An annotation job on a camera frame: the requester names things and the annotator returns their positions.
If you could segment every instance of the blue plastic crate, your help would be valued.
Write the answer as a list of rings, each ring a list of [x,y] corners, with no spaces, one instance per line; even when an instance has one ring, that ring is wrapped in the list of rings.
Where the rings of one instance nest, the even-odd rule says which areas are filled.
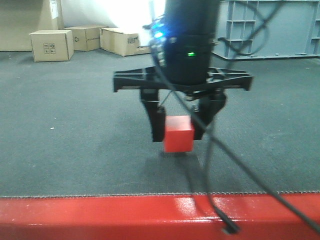
[[[240,1],[222,1],[216,37],[225,37],[234,47],[246,41],[242,51],[252,53],[264,41],[263,31],[253,39],[250,34],[262,24],[257,14]],[[266,18],[279,3],[278,0],[241,1],[251,4]],[[237,59],[269,59],[320,56],[320,1],[287,0],[268,24],[269,38],[257,53],[237,56]],[[220,42],[213,53],[225,59],[232,59],[235,52]]]

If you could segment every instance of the red block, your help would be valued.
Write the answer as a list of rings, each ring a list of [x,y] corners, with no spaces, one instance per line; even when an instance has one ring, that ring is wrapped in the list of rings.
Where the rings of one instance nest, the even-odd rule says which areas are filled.
[[[194,147],[194,134],[190,116],[166,116],[164,152],[191,152]]]

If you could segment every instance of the red table edge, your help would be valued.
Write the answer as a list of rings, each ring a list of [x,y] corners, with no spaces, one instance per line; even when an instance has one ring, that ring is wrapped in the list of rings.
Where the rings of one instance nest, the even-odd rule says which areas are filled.
[[[282,196],[320,223],[320,193]],[[241,227],[233,239],[317,239],[292,212],[267,194],[212,195]],[[161,194],[91,197],[0,198],[0,239],[199,239],[228,238],[206,195]]]

